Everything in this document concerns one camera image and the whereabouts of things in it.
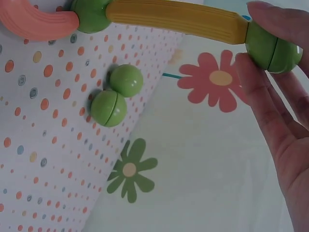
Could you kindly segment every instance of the teal line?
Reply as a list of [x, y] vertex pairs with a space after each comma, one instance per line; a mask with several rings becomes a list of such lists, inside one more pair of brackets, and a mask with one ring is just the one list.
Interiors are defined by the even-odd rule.
[[173, 78], [176, 78], [176, 79], [180, 79], [181, 78], [181, 76], [177, 76], [177, 75], [170, 74], [170, 73], [163, 73], [162, 76], [173, 77]]

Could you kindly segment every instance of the hand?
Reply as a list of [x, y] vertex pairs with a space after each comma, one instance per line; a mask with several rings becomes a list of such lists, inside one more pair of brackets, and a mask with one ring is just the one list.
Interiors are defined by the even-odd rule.
[[[248, 3], [249, 14], [265, 30], [304, 49], [299, 67], [309, 78], [309, 13], [265, 2]], [[249, 105], [272, 154], [295, 232], [309, 231], [309, 96], [292, 72], [273, 74], [298, 121], [286, 109], [266, 73], [247, 54], [236, 66]]]

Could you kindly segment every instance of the yellow rod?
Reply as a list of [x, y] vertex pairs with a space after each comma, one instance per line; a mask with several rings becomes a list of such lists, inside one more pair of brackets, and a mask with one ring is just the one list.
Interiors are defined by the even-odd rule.
[[221, 41], [245, 43], [248, 21], [235, 12], [170, 0], [115, 0], [106, 17], [119, 24], [167, 29]]

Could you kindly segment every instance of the green flower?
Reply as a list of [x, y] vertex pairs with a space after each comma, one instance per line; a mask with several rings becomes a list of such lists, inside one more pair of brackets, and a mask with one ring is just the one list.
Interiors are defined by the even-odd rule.
[[133, 142], [132, 147], [127, 154], [127, 149], [130, 145], [128, 140], [124, 149], [121, 152], [121, 160], [117, 160], [114, 171], [111, 172], [108, 177], [108, 181], [113, 180], [107, 187], [108, 193], [115, 192], [119, 186], [124, 182], [121, 197], [124, 198], [127, 194], [127, 199], [130, 203], [134, 203], [137, 198], [135, 184], [142, 192], [150, 192], [154, 189], [155, 183], [139, 174], [141, 171], [150, 170], [157, 166], [158, 160], [155, 158], [149, 158], [144, 161], [140, 161], [141, 157], [146, 149], [146, 142], [144, 139], [137, 139]]

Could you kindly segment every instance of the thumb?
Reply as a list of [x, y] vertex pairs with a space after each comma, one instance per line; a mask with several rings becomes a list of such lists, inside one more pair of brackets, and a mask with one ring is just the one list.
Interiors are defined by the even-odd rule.
[[252, 19], [269, 33], [309, 51], [309, 13], [263, 1], [247, 3]]

